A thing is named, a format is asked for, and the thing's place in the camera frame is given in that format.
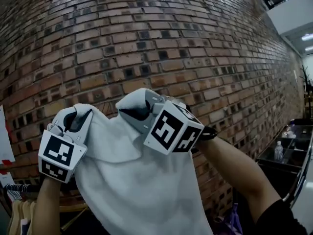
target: plastic bottle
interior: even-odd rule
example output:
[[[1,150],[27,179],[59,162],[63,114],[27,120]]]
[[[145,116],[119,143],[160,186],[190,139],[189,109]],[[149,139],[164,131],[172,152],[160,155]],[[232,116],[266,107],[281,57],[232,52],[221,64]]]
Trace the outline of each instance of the plastic bottle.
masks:
[[[274,158],[275,160],[278,160],[278,161],[280,161],[283,158],[283,147],[280,141],[277,141],[277,145],[275,147]]]

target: white towel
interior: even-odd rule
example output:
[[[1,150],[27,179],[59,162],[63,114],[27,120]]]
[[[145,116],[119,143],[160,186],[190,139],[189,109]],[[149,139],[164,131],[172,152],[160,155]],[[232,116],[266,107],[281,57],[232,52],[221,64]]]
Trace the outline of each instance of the white towel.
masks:
[[[91,105],[75,107],[79,116],[93,110],[76,183],[111,235],[213,234],[190,152],[163,155],[143,146],[143,137],[122,117],[108,119]]]

